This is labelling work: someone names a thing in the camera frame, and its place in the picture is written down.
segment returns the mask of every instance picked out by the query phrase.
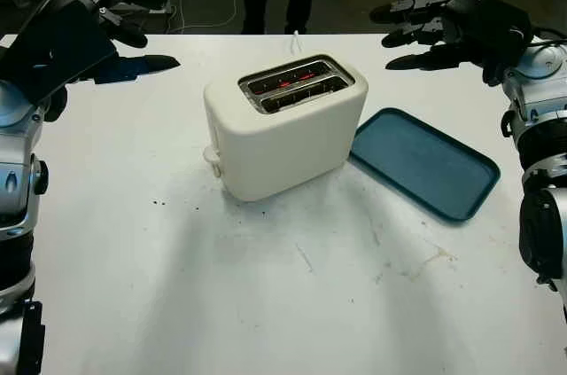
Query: toaster slot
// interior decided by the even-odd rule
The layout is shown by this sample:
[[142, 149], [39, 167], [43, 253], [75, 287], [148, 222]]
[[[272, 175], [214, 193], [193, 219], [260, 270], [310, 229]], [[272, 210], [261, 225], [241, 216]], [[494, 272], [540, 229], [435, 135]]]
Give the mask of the toaster slot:
[[289, 87], [297, 82], [306, 81], [330, 72], [330, 68], [323, 62], [310, 63], [288, 71], [272, 74], [266, 78], [248, 83], [248, 88], [255, 95]]
[[240, 90], [260, 113], [275, 113], [353, 84], [354, 78], [326, 55], [296, 60], [238, 81]]
[[265, 98], [261, 105], [267, 113], [276, 113], [287, 106], [295, 105], [308, 98], [315, 98], [323, 94], [332, 93], [348, 87], [348, 84], [338, 76], [331, 76], [320, 82], [299, 87], [295, 90]]

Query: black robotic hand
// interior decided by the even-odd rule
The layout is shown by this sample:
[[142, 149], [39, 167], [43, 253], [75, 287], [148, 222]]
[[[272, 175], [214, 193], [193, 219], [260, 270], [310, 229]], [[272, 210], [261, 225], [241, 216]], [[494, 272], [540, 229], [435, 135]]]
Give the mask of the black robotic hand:
[[483, 68], [490, 86], [502, 82], [504, 70], [517, 65], [533, 39], [527, 13], [500, 0], [399, 0], [376, 8], [370, 18], [401, 24], [384, 38], [384, 47], [415, 41], [432, 46], [393, 60], [387, 69], [437, 70], [472, 62]]
[[122, 2], [159, 10], [167, 0], [45, 0], [0, 55], [0, 78], [31, 104], [49, 107], [45, 120], [55, 121], [65, 109], [70, 82], [130, 81], [138, 74], [179, 66], [167, 56], [118, 56], [112, 39], [136, 48], [147, 44], [138, 26], [111, 12]]

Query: stain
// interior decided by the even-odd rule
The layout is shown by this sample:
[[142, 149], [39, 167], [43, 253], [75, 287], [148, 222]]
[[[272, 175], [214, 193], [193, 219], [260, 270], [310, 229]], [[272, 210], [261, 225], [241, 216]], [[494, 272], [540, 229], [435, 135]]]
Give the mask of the stain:
[[303, 249], [301, 249], [301, 247], [298, 244], [295, 244], [295, 247], [298, 249], [298, 253], [299, 255], [301, 255], [301, 258], [303, 258], [305, 264], [308, 266], [309, 273], [313, 273], [314, 272], [313, 266], [311, 265], [311, 262], [309, 261], [309, 258], [307, 257]]
[[435, 255], [432, 255], [430, 258], [428, 258], [427, 260], [425, 260], [424, 262], [422, 262], [419, 267], [417, 268], [416, 272], [412, 273], [411, 275], [409, 275], [406, 271], [401, 272], [400, 275], [401, 276], [405, 276], [408, 277], [410, 281], [415, 282], [420, 276], [422, 276], [423, 271], [425, 270], [425, 268], [431, 264], [432, 262], [435, 262], [436, 260], [440, 259], [440, 258], [447, 258], [449, 261], [454, 261], [454, 260], [458, 260], [457, 257], [455, 257], [454, 255], [448, 253], [445, 249], [443, 249], [441, 246], [432, 244], [431, 242], [429, 242], [427, 239], [424, 239], [425, 242], [427, 242], [428, 244], [435, 246], [437, 248], [437, 253]]
[[[366, 218], [369, 221], [369, 227], [370, 230], [372, 231], [372, 239], [374, 240], [374, 243], [376, 244], [376, 246], [380, 246], [380, 238], [378, 237], [378, 231], [376, 226], [374, 225], [374, 221], [372, 220], [372, 216], [370, 215], [370, 213], [366, 213]], [[379, 224], [378, 228], [380, 230], [384, 229], [384, 225], [383, 224]]]

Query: toaster lever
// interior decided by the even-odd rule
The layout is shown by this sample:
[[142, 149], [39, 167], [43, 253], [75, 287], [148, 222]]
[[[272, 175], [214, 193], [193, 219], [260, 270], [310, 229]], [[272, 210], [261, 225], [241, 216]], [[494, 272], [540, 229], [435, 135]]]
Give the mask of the toaster lever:
[[213, 168], [214, 176], [220, 177], [222, 172], [221, 172], [221, 157], [219, 155], [219, 152], [216, 149], [214, 149], [212, 146], [207, 146], [203, 151], [203, 158], [205, 158], [205, 160], [209, 164], [211, 164], [211, 167]]

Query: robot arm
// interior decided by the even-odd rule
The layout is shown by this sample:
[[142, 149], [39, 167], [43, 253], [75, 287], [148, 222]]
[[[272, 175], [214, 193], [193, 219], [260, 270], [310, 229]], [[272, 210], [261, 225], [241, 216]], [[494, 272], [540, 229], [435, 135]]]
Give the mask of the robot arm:
[[567, 305], [567, 40], [539, 39], [528, 15], [500, 0], [399, 0], [370, 17], [401, 25], [384, 47], [432, 45], [387, 69], [471, 62], [482, 67], [486, 84], [502, 84], [510, 100], [502, 134], [514, 138], [524, 169], [520, 254], [537, 282], [558, 291]]
[[135, 80], [179, 64], [167, 56], [121, 58], [112, 39], [147, 40], [109, 9], [117, 3], [161, 9], [167, 0], [45, 0], [9, 49], [0, 48], [0, 375], [41, 371], [42, 304], [32, 301], [31, 261], [47, 165], [33, 154], [44, 121], [66, 107], [66, 85]]

